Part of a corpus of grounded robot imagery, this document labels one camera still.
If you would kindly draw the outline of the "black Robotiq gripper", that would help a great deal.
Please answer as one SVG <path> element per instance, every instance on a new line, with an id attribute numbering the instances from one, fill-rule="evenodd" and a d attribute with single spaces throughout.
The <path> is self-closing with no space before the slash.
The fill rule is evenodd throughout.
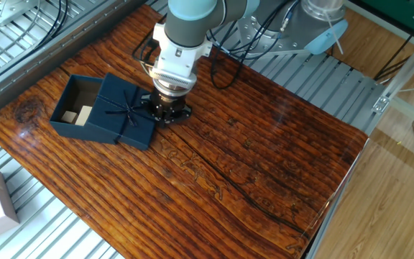
<path id="1" fill-rule="evenodd" d="M 156 88 L 151 94 L 142 96 L 141 104 L 158 127 L 182 122 L 192 114 L 192 108 L 186 104 L 184 96 L 168 96 Z"/>

